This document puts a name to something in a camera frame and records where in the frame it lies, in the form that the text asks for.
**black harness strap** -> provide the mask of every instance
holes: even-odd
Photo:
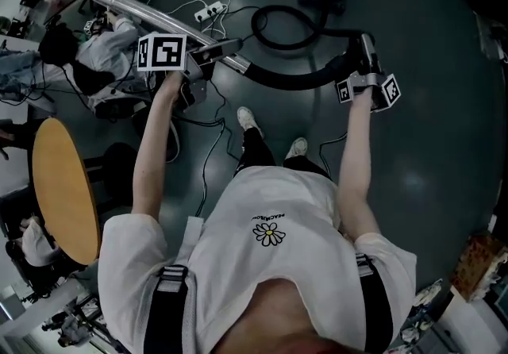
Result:
[[[369,257],[357,255],[356,263],[365,302],[365,351],[371,354],[383,353],[390,345],[394,332],[387,292]]]
[[[153,292],[144,335],[144,354],[182,352],[182,323],[187,297],[187,267],[164,267]]]

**dark floor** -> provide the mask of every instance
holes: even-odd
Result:
[[[170,11],[188,1],[153,0],[152,4]],[[296,0],[232,0],[230,9],[268,4],[297,5]],[[201,7],[195,3],[174,15],[197,26],[193,14]],[[225,21],[230,37],[251,32],[251,13],[244,11]],[[372,118],[369,202],[383,234],[418,255],[419,287],[448,278],[468,235],[482,228],[495,204],[505,145],[501,69],[482,55],[475,16],[464,0],[348,0],[344,16],[330,17],[329,26],[371,31],[383,67],[395,73],[401,87],[402,98],[394,108]],[[268,36],[287,43],[304,33],[298,23],[277,14],[270,18],[267,29]],[[263,67],[296,74],[309,71],[312,65],[322,67],[343,49],[342,40],[323,37],[311,57],[303,54],[289,59],[252,39],[241,53]],[[235,118],[238,106],[255,113],[278,161],[294,138],[305,136],[310,158],[317,162],[318,145],[346,130],[348,107],[339,105],[330,85],[282,92],[251,82],[221,64],[214,82],[229,101],[221,115],[234,128],[237,155],[241,153],[241,131]],[[116,140],[139,144],[128,121],[96,121],[85,109],[77,111],[75,98],[65,96],[55,95],[59,115],[74,130],[83,156],[96,156]],[[210,87],[208,100],[189,115],[212,120],[220,104]],[[179,247],[186,216],[201,201],[203,161],[220,131],[188,125],[180,125],[179,130],[182,153],[167,167],[161,213],[173,251]],[[226,136],[206,167],[209,193],[204,217],[236,166],[225,153],[225,145]],[[335,178],[343,146],[330,145],[325,151]]]

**daisy graphic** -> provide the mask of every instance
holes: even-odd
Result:
[[[252,231],[257,235],[256,239],[261,241],[261,244],[264,247],[267,247],[270,244],[277,245],[283,242],[283,238],[286,236],[286,233],[276,230],[276,223],[271,223],[270,225],[267,223],[261,223],[260,225],[257,224],[256,228]]]

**leg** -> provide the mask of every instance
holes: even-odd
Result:
[[[322,170],[318,165],[310,162],[305,154],[307,153],[307,140],[305,138],[298,138],[293,142],[289,152],[286,155],[283,166],[294,171],[313,172],[323,175],[326,178],[331,178]]]
[[[238,121],[245,130],[244,154],[240,158],[235,175],[247,167],[275,166],[273,155],[263,141],[260,128],[256,124],[252,112],[245,107],[241,107],[238,109]]]

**white t-shirt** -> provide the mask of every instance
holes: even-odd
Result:
[[[44,267],[55,262],[61,253],[60,248],[51,248],[42,228],[35,220],[30,220],[29,226],[23,233],[21,249],[25,254],[26,262],[33,267]]]
[[[358,252],[378,268],[397,335],[414,298],[416,256],[379,234],[347,241],[333,227],[335,192],[321,175],[283,167],[244,169],[226,187],[188,263],[197,284],[200,352],[210,352],[237,321],[257,284],[274,278],[296,285],[321,336],[363,349]],[[135,353],[142,352],[165,250],[162,230],[149,216],[126,214],[106,223],[98,269],[102,310],[113,336]]]

